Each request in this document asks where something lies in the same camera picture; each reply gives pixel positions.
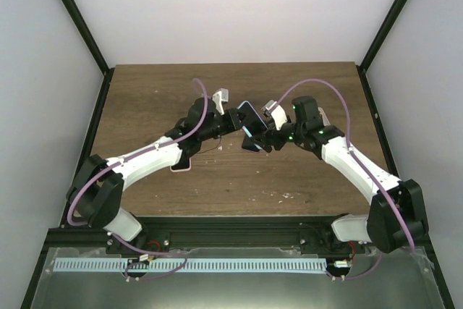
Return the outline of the phone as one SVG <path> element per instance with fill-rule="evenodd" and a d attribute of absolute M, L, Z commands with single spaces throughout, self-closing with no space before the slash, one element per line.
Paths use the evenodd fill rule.
<path fill-rule="evenodd" d="M 180 161 L 177 164 L 170 166 L 171 172 L 187 172 L 189 170 L 191 170 L 190 158 L 180 159 Z"/>
<path fill-rule="evenodd" d="M 242 149 L 258 153 L 261 147 L 254 144 L 250 138 L 267 130 L 267 124 L 249 101 L 241 102 L 238 106 L 238 110 L 245 115 L 242 126 L 242 130 L 245 133 L 245 137 L 242 141 Z"/>

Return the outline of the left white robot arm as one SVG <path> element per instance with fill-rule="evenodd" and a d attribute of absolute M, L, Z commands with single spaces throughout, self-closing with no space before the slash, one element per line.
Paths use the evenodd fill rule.
<path fill-rule="evenodd" d="M 129 252 L 141 253 L 148 236 L 139 220 L 121 207 L 124 191 L 159 170 L 190 169 L 203 142 L 242 129 L 245 118 L 240 109 L 222 110 L 212 99 L 199 98 L 187 116 L 153 143 L 117 157 L 87 158 L 67 193 L 68 224 L 104 229 L 122 239 Z"/>

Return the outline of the beige phone case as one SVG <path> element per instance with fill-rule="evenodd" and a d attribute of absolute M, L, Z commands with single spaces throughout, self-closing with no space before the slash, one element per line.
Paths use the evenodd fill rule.
<path fill-rule="evenodd" d="M 324 127 L 329 126 L 331 123 L 329 122 L 328 117 L 327 117 L 325 111 L 323 110 L 323 108 L 318 107 L 318 112 L 319 112 L 320 117 L 321 117 L 321 119 L 322 119 L 323 126 L 324 126 Z"/>

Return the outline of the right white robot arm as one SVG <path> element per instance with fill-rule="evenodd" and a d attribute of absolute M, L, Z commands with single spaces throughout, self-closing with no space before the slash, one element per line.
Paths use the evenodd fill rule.
<path fill-rule="evenodd" d="M 294 120 L 275 101 L 264 106 L 263 116 L 250 103 L 242 103 L 247 140 L 267 153 L 287 143 L 314 153 L 348 179 L 370 206 L 366 215 L 347 214 L 332 222 L 321 235 L 326 251 L 338 253 L 347 242 L 366 242 L 390 253 L 428 234 L 422 189 L 416 181 L 388 173 L 348 144 L 347 136 L 329 123 L 313 97 L 293 99 L 292 109 Z"/>

